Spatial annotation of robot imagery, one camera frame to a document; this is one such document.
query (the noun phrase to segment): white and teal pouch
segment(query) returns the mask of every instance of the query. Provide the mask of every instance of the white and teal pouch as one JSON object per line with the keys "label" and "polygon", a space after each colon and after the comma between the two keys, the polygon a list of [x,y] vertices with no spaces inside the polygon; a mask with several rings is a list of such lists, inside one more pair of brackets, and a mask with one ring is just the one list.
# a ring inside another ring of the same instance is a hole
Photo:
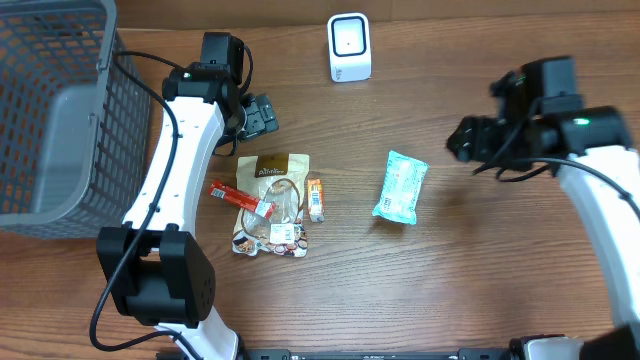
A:
{"label": "white and teal pouch", "polygon": [[427,170],[429,165],[424,161],[390,151],[380,202],[372,215],[415,225],[416,203]]}

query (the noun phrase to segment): laundry basket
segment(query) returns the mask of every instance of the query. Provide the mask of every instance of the laundry basket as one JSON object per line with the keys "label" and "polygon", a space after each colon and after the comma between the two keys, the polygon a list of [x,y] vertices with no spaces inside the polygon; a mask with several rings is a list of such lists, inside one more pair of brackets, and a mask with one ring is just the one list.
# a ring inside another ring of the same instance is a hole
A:
{"label": "laundry basket", "polygon": [[113,64],[116,20],[113,0],[0,1],[0,230],[95,237],[133,203],[150,98]]}

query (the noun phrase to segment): wooden surface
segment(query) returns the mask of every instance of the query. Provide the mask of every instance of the wooden surface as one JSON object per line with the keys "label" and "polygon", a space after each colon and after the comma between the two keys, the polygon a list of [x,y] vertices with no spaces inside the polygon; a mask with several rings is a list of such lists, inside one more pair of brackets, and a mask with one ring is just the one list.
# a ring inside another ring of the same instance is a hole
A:
{"label": "wooden surface", "polygon": [[362,12],[371,21],[640,10],[635,0],[116,0],[118,24],[132,29],[190,30],[326,24]]}
{"label": "wooden surface", "polygon": [[[591,246],[557,183],[470,177],[444,149],[467,114],[492,114],[490,82],[545,56],[573,54],[589,105],[616,105],[640,139],[640,14],[573,14],[375,24],[373,77],[329,79],[323,26],[233,30],[255,58],[251,89],[267,92],[280,130],[239,154],[311,155],[326,189],[324,224],[310,224],[309,254],[233,255],[237,209],[203,193],[197,239],[217,276],[215,305],[250,347],[435,351],[505,346],[512,337],[593,337],[611,328]],[[127,32],[129,49],[188,64],[201,31]],[[159,89],[168,69],[141,59]],[[158,135],[154,107],[152,143]],[[418,225],[371,217],[389,150],[431,165]],[[234,183],[236,158],[215,159]],[[94,350],[89,319],[105,281],[95,241],[0,240],[0,358],[151,359],[166,339],[122,353]],[[116,343],[149,328],[111,300],[99,337]]]}

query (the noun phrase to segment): tabletop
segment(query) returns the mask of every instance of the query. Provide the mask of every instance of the tabletop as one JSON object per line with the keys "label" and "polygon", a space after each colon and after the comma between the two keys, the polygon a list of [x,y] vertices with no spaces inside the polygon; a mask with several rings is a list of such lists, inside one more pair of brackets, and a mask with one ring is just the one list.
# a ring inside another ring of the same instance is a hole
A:
{"label": "tabletop", "polygon": [[[251,48],[250,90],[269,95],[280,124],[238,156],[309,154],[326,200],[326,221],[307,226],[305,258],[233,254],[238,209],[206,189],[214,178],[235,184],[237,157],[210,161],[196,237],[216,271],[215,307],[249,347],[442,351],[612,328],[597,259],[557,182],[472,177],[473,166],[444,144],[463,116],[495,113],[492,81],[565,54],[576,59],[587,105],[618,107],[640,139],[640,13],[375,23],[372,77],[347,84],[330,79],[324,26],[230,31]],[[187,65],[203,32],[121,35],[130,50]],[[159,91],[169,69],[136,63]],[[150,155],[161,121],[153,110]],[[415,226],[371,216],[390,150],[431,166]],[[89,320],[105,285],[95,239],[2,234],[0,244],[0,358],[150,359],[175,349],[167,339],[119,353],[91,347]],[[109,300],[98,335],[114,344],[151,330]]]}

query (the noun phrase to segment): barcode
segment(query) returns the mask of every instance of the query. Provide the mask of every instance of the barcode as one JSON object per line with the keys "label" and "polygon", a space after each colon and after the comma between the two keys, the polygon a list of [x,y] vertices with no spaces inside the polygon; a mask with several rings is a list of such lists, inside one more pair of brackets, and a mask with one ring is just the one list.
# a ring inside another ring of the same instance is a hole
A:
{"label": "barcode", "polygon": [[382,211],[389,211],[391,208],[391,198],[384,198],[384,204],[382,204]]}
{"label": "barcode", "polygon": [[213,196],[224,199],[225,192],[220,189],[213,189]]}
{"label": "barcode", "polygon": [[317,192],[311,193],[311,205],[320,205],[320,194]]}

